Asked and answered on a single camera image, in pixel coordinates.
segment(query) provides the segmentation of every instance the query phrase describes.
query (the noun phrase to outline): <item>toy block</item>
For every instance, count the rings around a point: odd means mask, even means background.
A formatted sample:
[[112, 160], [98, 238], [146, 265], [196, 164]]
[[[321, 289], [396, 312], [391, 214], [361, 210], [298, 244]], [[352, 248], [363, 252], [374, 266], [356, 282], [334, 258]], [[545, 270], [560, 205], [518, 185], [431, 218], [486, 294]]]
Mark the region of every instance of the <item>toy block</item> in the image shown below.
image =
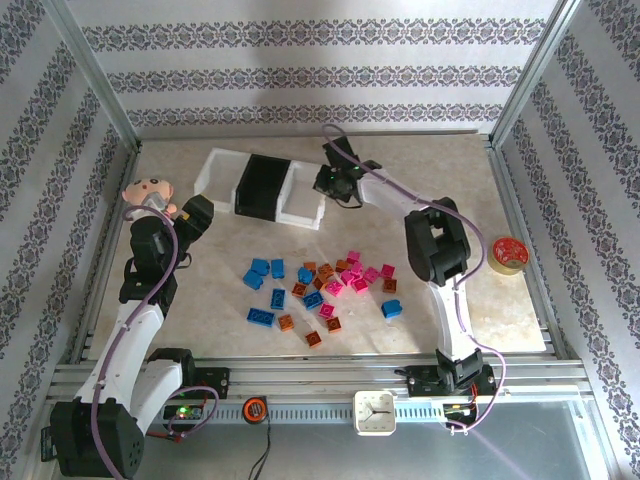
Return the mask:
[[339, 297], [343, 288], [344, 287], [342, 286], [342, 284], [340, 282], [338, 282], [337, 280], [334, 280], [329, 285], [327, 285], [326, 290], [327, 290], [327, 292], [329, 292], [334, 297]]
[[311, 270], [314, 275], [316, 274], [316, 262], [304, 262], [302, 266], [307, 270]]
[[247, 316], [247, 320], [251, 323], [255, 323], [256, 325], [262, 325], [263, 327], [270, 327], [273, 325], [273, 321], [275, 320], [275, 314], [271, 312], [265, 312], [264, 310], [260, 310], [258, 308], [249, 309], [249, 315]]
[[393, 273], [396, 271], [396, 267], [393, 265], [387, 265], [386, 263], [382, 266], [382, 270], [380, 270], [380, 276], [382, 278], [393, 278]]
[[378, 279], [379, 276], [380, 276], [379, 271], [377, 271], [373, 267], [369, 267], [367, 268], [367, 271], [364, 272], [364, 275], [362, 276], [362, 278], [364, 278], [369, 283], [375, 283], [375, 281]]
[[346, 260], [338, 260], [336, 262], [336, 272], [341, 273], [345, 270], [349, 270], [349, 264]]
[[327, 320], [327, 328], [329, 329], [329, 333], [336, 333], [342, 329], [342, 325], [340, 325], [340, 319], [338, 317], [332, 317]]
[[360, 262], [356, 262], [351, 265], [351, 273], [353, 274], [354, 277], [361, 277], [363, 268], [364, 267]]
[[356, 252], [355, 250], [351, 250], [347, 253], [347, 263], [354, 264], [358, 260], [360, 260], [360, 252]]
[[271, 276], [273, 278], [284, 278], [284, 260], [281, 258], [271, 260]]
[[327, 278], [331, 278], [336, 272], [333, 270], [333, 267], [328, 263], [318, 267], [318, 273], [324, 275]]
[[249, 270], [242, 278], [245, 285], [253, 288], [254, 290], [260, 290], [262, 286], [262, 277], [253, 270]]
[[356, 277], [354, 277], [353, 273], [351, 273], [351, 271], [349, 270], [345, 270], [340, 274], [340, 280], [342, 280], [342, 283], [347, 286], [351, 285], [351, 282], [353, 282], [355, 279]]
[[300, 267], [298, 270], [298, 281], [300, 283], [304, 283], [305, 285], [309, 285], [313, 280], [313, 273], [308, 268]]
[[389, 300], [388, 302], [384, 302], [382, 304], [382, 314], [384, 318], [393, 318], [397, 317], [402, 313], [402, 305], [400, 305], [400, 300]]
[[307, 294], [307, 286], [304, 283], [296, 283], [291, 290], [291, 295], [302, 298]]
[[322, 339], [320, 338], [320, 335], [316, 331], [313, 331], [309, 335], [306, 335], [305, 338], [307, 339], [307, 343], [311, 348], [317, 347], [322, 343]]
[[322, 305], [324, 303], [324, 298], [322, 298], [320, 292], [313, 292], [302, 297], [302, 302], [304, 303], [304, 306], [307, 308], [307, 310], [312, 310]]
[[331, 318], [331, 316], [333, 315], [333, 311], [336, 309], [336, 307], [334, 307], [333, 305], [329, 305], [328, 303], [323, 303], [322, 306], [320, 307], [320, 311], [318, 312], [318, 315], [320, 315], [323, 318]]
[[395, 278], [385, 278], [382, 291], [385, 293], [396, 293], [398, 281]]
[[280, 330], [283, 332], [293, 330], [293, 318], [291, 318], [291, 315], [278, 317], [278, 323], [280, 324]]
[[327, 283], [329, 283], [329, 280], [327, 280], [327, 277], [321, 273], [316, 275], [316, 278], [313, 279], [313, 286], [316, 287], [316, 290], [322, 290], [327, 286]]
[[351, 287], [356, 291], [356, 293], [364, 293], [369, 290], [369, 284], [364, 278], [358, 278], [354, 280], [351, 284]]
[[269, 262], [261, 258], [254, 258], [251, 262], [251, 270], [263, 277], [269, 275]]
[[284, 310], [284, 290], [274, 288], [271, 294], [271, 308], [273, 310]]

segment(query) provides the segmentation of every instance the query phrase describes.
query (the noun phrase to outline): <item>blue lego brick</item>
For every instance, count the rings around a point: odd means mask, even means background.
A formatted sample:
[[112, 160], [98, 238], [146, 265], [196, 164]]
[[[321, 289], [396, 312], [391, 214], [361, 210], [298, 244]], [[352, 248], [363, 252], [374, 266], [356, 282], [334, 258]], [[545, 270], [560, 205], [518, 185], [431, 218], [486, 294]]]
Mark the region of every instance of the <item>blue lego brick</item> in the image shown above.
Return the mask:
[[269, 275], [269, 262], [262, 260], [261, 258], [254, 258], [251, 262], [251, 270], [263, 277], [265, 275]]
[[247, 320], [249, 320], [251, 323], [262, 325], [263, 327], [270, 327], [271, 325], [273, 325], [273, 321], [275, 319], [275, 314], [271, 312], [265, 312], [264, 310], [260, 310], [258, 308], [249, 309], [249, 315], [247, 316]]
[[324, 303], [324, 298], [322, 298], [320, 292], [313, 292], [302, 297], [302, 302], [304, 303], [304, 306], [307, 307], [307, 310], [311, 310], [322, 305]]
[[384, 302], [381, 308], [384, 318], [397, 317], [402, 313], [402, 305], [400, 305], [400, 300], [389, 300], [388, 302]]
[[271, 294], [271, 308], [274, 310], [284, 310], [284, 290], [274, 288]]
[[311, 280], [313, 280], [313, 272], [307, 268], [300, 267], [300, 270], [298, 270], [298, 281], [309, 285]]
[[260, 290], [262, 286], [262, 277], [253, 270], [249, 270], [242, 279], [245, 285], [253, 288], [254, 290]]
[[284, 260], [281, 258], [271, 260], [271, 275], [273, 278], [284, 278]]

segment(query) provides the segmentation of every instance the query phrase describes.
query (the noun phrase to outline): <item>orange lego brick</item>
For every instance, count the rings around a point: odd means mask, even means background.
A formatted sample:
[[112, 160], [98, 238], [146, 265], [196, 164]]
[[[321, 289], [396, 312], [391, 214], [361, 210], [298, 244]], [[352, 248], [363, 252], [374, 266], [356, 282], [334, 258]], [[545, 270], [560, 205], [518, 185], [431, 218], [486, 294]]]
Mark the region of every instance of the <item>orange lego brick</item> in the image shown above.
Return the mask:
[[340, 325], [340, 319], [338, 317], [331, 317], [327, 320], [327, 328], [329, 329], [329, 333], [336, 333], [342, 329], [342, 325]]
[[396, 293], [398, 281], [395, 278], [385, 278], [382, 291], [385, 293]]
[[323, 290], [328, 283], [329, 283], [329, 280], [327, 280], [327, 277], [325, 277], [320, 273], [318, 273], [316, 275], [316, 278], [313, 279], [313, 286], [316, 287], [316, 290], [318, 291]]
[[305, 338], [307, 339], [307, 343], [311, 348], [317, 347], [322, 343], [322, 339], [320, 338], [320, 335], [316, 331], [311, 332]]
[[291, 315], [278, 317], [278, 323], [280, 324], [280, 330], [283, 332], [293, 329], [293, 318], [291, 318]]
[[307, 294], [307, 286], [304, 283], [296, 283], [291, 290], [291, 295], [302, 298]]
[[307, 270], [311, 270], [311, 273], [313, 273], [314, 275], [317, 273], [316, 272], [316, 262], [304, 262], [302, 264], [302, 266], [304, 268], [306, 268]]
[[327, 278], [330, 278], [336, 272], [333, 270], [333, 267], [331, 265], [325, 263], [321, 267], [318, 267], [318, 273], [324, 275]]
[[341, 273], [349, 270], [349, 263], [346, 260], [338, 260], [336, 262], [336, 272]]

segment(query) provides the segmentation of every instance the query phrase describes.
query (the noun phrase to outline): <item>patterned wallpaper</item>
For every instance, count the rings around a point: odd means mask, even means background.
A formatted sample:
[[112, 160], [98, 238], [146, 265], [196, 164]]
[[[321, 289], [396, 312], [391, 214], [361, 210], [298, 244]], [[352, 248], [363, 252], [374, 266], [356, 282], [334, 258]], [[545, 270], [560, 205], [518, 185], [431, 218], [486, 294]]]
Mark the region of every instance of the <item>patterned wallpaper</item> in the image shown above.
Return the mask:
[[488, 133], [555, 3], [68, 0], [141, 138]]
[[625, 478], [640, 478], [639, 11], [585, 1], [502, 146]]
[[79, 325], [129, 152], [37, 0], [0, 0], [0, 479]]

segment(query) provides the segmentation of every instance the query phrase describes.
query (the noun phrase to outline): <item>white clock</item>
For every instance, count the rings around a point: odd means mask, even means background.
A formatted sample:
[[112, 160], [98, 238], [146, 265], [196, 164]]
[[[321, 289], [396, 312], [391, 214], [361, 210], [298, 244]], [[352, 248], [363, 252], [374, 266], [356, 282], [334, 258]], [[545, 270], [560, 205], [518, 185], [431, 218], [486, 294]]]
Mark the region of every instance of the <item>white clock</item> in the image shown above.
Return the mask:
[[395, 398], [391, 392], [362, 391], [353, 397], [353, 426], [358, 435], [387, 436], [396, 431]]

